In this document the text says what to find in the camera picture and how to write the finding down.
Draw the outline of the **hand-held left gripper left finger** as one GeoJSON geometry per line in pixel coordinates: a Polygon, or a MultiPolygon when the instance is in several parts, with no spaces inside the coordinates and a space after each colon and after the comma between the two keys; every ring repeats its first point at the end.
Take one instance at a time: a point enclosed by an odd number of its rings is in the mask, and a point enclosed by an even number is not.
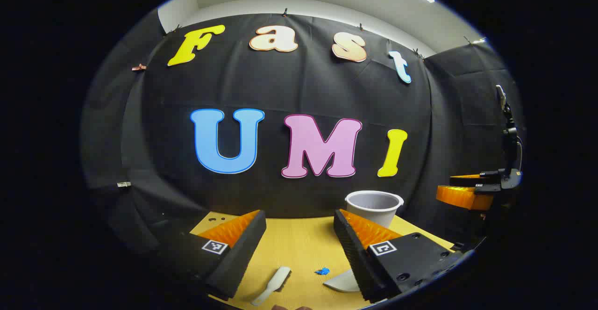
{"type": "Polygon", "coordinates": [[[194,294],[227,301],[237,293],[266,230],[265,212],[254,210],[198,235],[168,223],[158,231],[157,262],[194,294]]]}

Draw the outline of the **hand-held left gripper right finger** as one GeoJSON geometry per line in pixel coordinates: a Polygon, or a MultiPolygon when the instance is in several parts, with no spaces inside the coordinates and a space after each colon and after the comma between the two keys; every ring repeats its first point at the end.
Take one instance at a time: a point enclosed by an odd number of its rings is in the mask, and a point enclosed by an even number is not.
{"type": "Polygon", "coordinates": [[[387,228],[343,209],[334,230],[365,301],[402,297],[443,278],[475,251],[399,217],[387,228]]]}

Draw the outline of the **white plastic dustpan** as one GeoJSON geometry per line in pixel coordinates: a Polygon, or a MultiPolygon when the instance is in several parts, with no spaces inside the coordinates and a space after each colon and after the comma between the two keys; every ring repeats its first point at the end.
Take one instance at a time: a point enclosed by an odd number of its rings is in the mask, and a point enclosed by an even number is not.
{"type": "Polygon", "coordinates": [[[330,280],[323,282],[323,285],[342,293],[357,293],[360,292],[359,285],[353,274],[353,270],[346,270],[344,273],[337,275],[330,280]]]}

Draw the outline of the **white plastic garbage bin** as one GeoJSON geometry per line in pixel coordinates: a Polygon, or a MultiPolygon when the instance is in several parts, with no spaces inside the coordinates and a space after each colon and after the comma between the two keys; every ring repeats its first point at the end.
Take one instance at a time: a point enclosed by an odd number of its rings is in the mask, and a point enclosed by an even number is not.
{"type": "Polygon", "coordinates": [[[374,190],[352,192],[346,195],[345,201],[348,212],[386,228],[391,225],[397,210],[404,205],[399,195],[374,190]]]}

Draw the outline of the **small white broom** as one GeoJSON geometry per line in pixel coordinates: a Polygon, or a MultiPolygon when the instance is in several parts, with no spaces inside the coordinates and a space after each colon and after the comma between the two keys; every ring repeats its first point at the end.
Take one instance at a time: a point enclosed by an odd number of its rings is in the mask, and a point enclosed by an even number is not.
{"type": "Polygon", "coordinates": [[[262,303],[264,303],[271,295],[271,293],[275,292],[278,289],[281,289],[284,286],[291,272],[292,270],[290,267],[280,266],[276,270],[272,278],[269,280],[269,282],[267,282],[264,291],[257,298],[251,301],[250,304],[252,304],[253,306],[260,306],[262,303]]]}

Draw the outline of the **wooden desktop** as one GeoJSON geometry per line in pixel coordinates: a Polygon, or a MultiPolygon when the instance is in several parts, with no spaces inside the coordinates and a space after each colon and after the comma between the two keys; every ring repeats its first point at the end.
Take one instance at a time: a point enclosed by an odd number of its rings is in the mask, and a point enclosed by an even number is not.
{"type": "Polygon", "coordinates": [[[323,282],[350,269],[333,228],[333,217],[266,219],[266,230],[248,265],[235,296],[222,301],[209,296],[217,310],[360,310],[370,305],[361,293],[342,293],[323,282]],[[250,304],[265,289],[280,266],[291,268],[280,292],[273,292],[260,306],[250,304]],[[315,274],[323,267],[329,274],[315,274]]]}

